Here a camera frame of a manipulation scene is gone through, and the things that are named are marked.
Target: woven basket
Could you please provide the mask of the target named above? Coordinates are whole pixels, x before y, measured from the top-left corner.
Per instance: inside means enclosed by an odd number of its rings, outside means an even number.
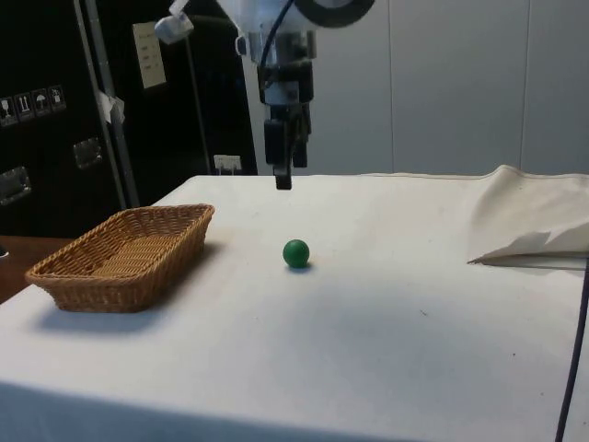
[[[202,251],[210,205],[119,212],[27,272],[62,310],[128,313],[162,289]]]

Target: black cable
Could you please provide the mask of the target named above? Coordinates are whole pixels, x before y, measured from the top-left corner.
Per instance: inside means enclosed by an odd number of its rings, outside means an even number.
[[[585,324],[587,322],[587,309],[589,308],[589,260],[585,265],[585,276],[583,279],[583,292],[581,293],[581,309],[579,311],[579,323],[577,325],[577,335],[574,338],[574,347],[572,348],[571,369],[569,370],[569,380],[567,388],[564,391],[562,407],[560,408],[559,426],[556,431],[555,442],[562,442],[564,430],[567,426],[569,409],[571,408],[572,392],[574,383],[577,379],[579,370],[579,361],[581,360],[581,350],[583,349],[583,337],[585,335]]]
[[[270,29],[270,33],[268,34],[268,38],[266,39],[266,43],[264,44],[264,49],[261,53],[261,60],[260,60],[260,71],[261,72],[263,72],[264,68],[266,67],[266,63],[268,62],[268,55],[270,54],[270,48],[272,47],[272,44],[274,43],[274,39],[276,38],[276,33],[278,32],[278,28],[280,27],[280,25],[283,24],[284,17],[286,16],[286,13],[291,8],[291,6],[293,5],[294,2],[295,2],[295,0],[288,0],[286,2],[286,4],[283,6],[283,9],[280,11],[280,14],[278,14],[276,21],[274,21],[274,24],[272,25],[272,27]],[[263,88],[264,88],[264,85],[262,84],[262,78],[261,78],[260,79],[260,89],[263,89]]]

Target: white panel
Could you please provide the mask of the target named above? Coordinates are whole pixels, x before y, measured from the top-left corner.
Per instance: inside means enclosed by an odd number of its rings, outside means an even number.
[[[589,172],[589,2],[532,0],[522,166]]]
[[[391,0],[396,171],[518,165],[529,0]]]
[[[353,26],[318,33],[314,62],[315,99],[308,169],[296,174],[391,172],[391,84],[388,1]],[[254,67],[244,62],[259,174],[265,163],[264,110],[259,104]]]

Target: sticker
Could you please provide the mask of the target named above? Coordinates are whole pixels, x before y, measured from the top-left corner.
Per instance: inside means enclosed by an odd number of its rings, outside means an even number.
[[[52,107],[49,103],[49,96],[46,89],[33,90],[32,99],[35,114],[37,114],[38,117],[52,113]]]
[[[133,25],[135,49],[144,89],[166,83],[166,71],[155,29],[155,22]]]
[[[64,90],[61,86],[49,86],[47,92],[49,93],[49,102],[54,112],[63,111],[67,107],[65,105]]]
[[[35,118],[33,110],[33,101],[30,99],[30,94],[15,95],[15,104],[17,106],[18,119],[22,122]]]
[[[6,127],[17,123],[17,110],[12,97],[0,99],[0,126]]]

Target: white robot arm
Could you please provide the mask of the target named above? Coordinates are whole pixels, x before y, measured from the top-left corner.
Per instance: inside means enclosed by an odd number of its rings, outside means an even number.
[[[180,40],[192,24],[182,12],[189,0],[177,0],[171,17],[156,34],[164,42]],[[311,134],[309,103],[314,97],[312,60],[315,32],[344,28],[360,20],[375,0],[218,0],[240,32],[237,52],[258,66],[260,100],[268,107],[264,123],[266,162],[276,187],[292,188],[291,168],[306,167]]]

